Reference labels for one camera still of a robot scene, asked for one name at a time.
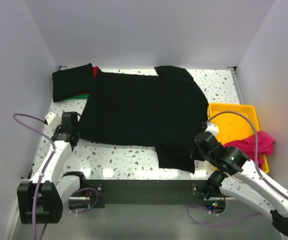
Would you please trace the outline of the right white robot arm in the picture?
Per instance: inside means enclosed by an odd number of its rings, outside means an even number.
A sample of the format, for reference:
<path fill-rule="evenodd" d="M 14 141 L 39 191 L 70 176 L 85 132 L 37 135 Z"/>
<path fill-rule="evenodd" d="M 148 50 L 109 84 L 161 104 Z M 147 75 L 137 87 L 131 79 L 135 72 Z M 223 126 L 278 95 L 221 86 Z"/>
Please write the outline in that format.
<path fill-rule="evenodd" d="M 240 149 L 224 147 L 216 137 L 202 132 L 194 138 L 193 157 L 216 167 L 202 189 L 211 196 L 235 198 L 272 221 L 288 237 L 288 190 L 275 182 Z"/>

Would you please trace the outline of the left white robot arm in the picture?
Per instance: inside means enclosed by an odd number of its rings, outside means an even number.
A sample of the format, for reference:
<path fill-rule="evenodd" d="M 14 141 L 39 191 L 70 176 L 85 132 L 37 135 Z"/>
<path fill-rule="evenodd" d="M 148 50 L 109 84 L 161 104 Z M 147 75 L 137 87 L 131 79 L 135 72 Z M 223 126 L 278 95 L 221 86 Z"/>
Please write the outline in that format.
<path fill-rule="evenodd" d="M 45 160 L 32 177 L 17 188 L 20 220 L 23 224 L 56 224 L 60 221 L 64 203 L 74 194 L 87 191 L 81 171 L 61 174 L 62 167 L 80 139 L 77 112 L 61 116 L 51 112 L 44 123 L 54 129 Z"/>

